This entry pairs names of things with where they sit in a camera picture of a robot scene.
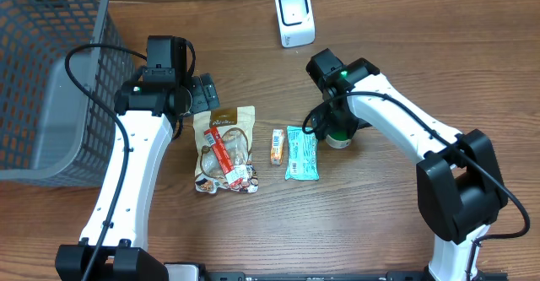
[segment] barcode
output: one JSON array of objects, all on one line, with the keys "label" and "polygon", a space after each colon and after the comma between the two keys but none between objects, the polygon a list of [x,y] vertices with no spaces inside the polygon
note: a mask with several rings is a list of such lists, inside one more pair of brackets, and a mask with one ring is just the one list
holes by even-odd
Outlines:
[{"label": "barcode", "polygon": [[210,143],[210,146],[213,146],[214,144],[216,144],[216,140],[213,139],[213,135],[212,133],[209,133],[205,136],[206,140]]},{"label": "barcode", "polygon": [[290,163],[290,173],[293,175],[298,175],[298,170],[296,169],[296,162]]}]

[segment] plastic bag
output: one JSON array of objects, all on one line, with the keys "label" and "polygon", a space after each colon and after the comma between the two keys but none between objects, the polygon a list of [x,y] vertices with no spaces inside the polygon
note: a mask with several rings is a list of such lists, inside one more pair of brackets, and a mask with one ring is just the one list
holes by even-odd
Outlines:
[{"label": "plastic bag", "polygon": [[317,172],[317,138],[305,134],[301,127],[287,127],[289,137],[289,163],[285,180],[319,180]]},{"label": "plastic bag", "polygon": [[218,188],[257,191],[259,180],[251,162],[254,124],[253,106],[206,111],[194,116],[198,192],[216,193]]}]

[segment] wooden table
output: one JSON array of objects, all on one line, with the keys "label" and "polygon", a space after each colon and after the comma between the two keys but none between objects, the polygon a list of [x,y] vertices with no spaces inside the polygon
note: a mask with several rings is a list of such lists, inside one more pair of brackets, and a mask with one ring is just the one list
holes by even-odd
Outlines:
[{"label": "wooden table", "polygon": [[[488,134],[532,230],[485,243],[478,265],[540,278],[540,0],[313,0],[313,8],[315,43],[284,50],[273,0],[110,4],[128,47],[144,51],[148,35],[185,37],[223,107],[256,107],[259,192],[196,193],[188,122],[161,165],[150,253],[248,273],[423,269],[434,236],[417,208],[414,166],[375,129],[344,150],[320,143],[319,181],[285,181],[285,166],[269,164],[272,129],[301,124],[321,102],[305,65],[329,47],[344,62],[367,58],[441,121]],[[77,241],[98,193],[0,183],[0,279],[56,279],[57,247]],[[509,205],[491,232],[521,226]]]}]

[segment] teal package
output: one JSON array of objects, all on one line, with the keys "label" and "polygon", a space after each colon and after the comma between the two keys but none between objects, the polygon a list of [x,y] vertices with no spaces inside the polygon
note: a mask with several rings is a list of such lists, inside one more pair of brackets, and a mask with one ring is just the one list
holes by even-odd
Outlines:
[{"label": "teal package", "polygon": [[289,139],[289,163],[285,180],[319,180],[317,172],[317,138],[315,134],[305,134],[301,127],[287,127]]}]

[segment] gray plastic basket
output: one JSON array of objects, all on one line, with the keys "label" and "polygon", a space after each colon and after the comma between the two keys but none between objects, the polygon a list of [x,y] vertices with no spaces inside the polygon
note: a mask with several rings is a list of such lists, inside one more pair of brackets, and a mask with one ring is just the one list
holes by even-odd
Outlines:
[{"label": "gray plastic basket", "polygon": [[[88,42],[122,45],[109,0],[0,0],[0,180],[99,186],[114,122],[69,80],[64,57]],[[93,49],[75,77],[109,107],[135,71],[124,52]]]}]

